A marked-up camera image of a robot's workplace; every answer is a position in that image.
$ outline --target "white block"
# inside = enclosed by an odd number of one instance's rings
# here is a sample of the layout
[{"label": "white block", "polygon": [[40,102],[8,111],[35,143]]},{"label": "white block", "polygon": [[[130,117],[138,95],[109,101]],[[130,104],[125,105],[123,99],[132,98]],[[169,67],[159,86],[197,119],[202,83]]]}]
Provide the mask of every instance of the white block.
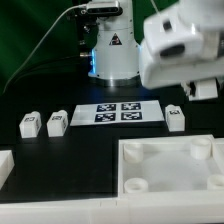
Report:
[{"label": "white block", "polygon": [[10,150],[0,151],[0,189],[14,167],[14,160]]},{"label": "white block", "polygon": [[169,105],[166,107],[166,122],[170,132],[185,130],[185,117],[180,107]]},{"label": "white block", "polygon": [[54,112],[47,122],[47,130],[49,137],[63,136],[68,126],[68,114],[61,110]]},{"label": "white block", "polygon": [[26,114],[19,125],[22,138],[36,138],[41,125],[39,112]]},{"label": "white block", "polygon": [[190,101],[206,100],[218,97],[216,79],[200,80],[195,82],[195,96],[189,96]]}]

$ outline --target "white card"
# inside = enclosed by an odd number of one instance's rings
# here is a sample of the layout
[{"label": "white card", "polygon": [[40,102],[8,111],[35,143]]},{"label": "white card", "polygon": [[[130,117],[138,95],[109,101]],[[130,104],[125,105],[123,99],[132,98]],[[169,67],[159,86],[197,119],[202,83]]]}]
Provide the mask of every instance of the white card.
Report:
[{"label": "white card", "polygon": [[77,105],[71,126],[163,121],[159,101]]}]

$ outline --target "black table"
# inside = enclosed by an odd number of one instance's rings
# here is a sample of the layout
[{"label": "black table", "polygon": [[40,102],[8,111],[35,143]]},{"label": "black table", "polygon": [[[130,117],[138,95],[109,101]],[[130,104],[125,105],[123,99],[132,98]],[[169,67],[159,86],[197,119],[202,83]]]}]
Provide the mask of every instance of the black table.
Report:
[{"label": "black table", "polygon": [[[49,138],[52,112],[66,110],[69,122],[78,104],[159,100],[181,106],[186,131],[170,133],[164,122],[68,127],[64,137]],[[22,139],[19,124],[38,111],[42,128]],[[13,151],[15,167],[0,191],[0,203],[89,199],[117,196],[119,139],[213,134],[224,137],[224,97],[189,102],[180,86],[146,90],[141,84],[102,87],[86,75],[26,77],[0,98],[0,150]]]}]

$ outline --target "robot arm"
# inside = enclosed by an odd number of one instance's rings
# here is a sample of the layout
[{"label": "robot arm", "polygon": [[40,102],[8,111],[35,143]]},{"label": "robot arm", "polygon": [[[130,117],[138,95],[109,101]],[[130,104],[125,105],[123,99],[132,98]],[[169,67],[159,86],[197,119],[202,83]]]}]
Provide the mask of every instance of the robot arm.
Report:
[{"label": "robot arm", "polygon": [[181,83],[190,100],[217,97],[215,77],[224,74],[223,12],[224,0],[180,0],[146,19],[139,62],[143,86]]}]

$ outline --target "triangular label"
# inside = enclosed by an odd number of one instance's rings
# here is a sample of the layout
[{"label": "triangular label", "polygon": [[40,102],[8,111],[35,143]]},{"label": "triangular label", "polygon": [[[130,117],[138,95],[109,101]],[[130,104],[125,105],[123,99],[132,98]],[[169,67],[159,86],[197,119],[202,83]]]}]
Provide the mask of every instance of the triangular label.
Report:
[{"label": "triangular label", "polygon": [[114,34],[114,36],[110,42],[110,45],[111,46],[122,45],[122,43],[116,33]]}]

